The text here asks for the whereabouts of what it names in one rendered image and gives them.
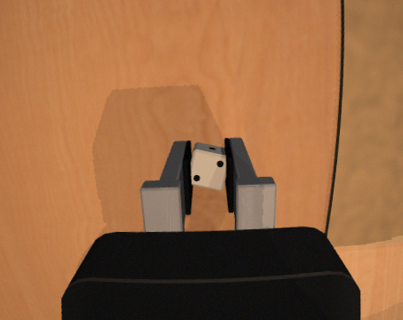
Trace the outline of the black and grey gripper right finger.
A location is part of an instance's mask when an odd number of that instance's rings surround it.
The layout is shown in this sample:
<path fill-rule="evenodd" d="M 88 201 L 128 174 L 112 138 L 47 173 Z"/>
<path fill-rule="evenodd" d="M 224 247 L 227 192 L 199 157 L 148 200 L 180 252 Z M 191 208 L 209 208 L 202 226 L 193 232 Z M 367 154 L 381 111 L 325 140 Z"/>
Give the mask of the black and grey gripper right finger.
<path fill-rule="evenodd" d="M 275 228 L 277 185 L 257 177 L 241 138 L 225 138 L 226 194 L 235 230 Z"/>

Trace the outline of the tan mat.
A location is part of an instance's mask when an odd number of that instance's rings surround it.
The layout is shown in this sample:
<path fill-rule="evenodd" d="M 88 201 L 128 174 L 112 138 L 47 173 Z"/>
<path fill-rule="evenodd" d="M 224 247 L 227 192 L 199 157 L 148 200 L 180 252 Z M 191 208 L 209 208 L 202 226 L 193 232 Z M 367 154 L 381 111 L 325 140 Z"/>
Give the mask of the tan mat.
<path fill-rule="evenodd" d="M 341 74 L 325 235 L 403 242 L 403 0 L 341 0 Z"/>

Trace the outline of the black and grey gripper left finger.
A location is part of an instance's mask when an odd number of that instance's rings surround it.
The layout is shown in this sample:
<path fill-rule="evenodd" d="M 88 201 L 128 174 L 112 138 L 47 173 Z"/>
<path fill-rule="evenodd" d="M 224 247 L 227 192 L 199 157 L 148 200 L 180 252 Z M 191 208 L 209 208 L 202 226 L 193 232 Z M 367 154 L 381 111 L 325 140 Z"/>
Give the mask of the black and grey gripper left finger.
<path fill-rule="evenodd" d="M 193 192 L 190 140 L 173 143 L 160 179 L 145 180 L 140 192 L 144 232 L 185 231 Z"/>

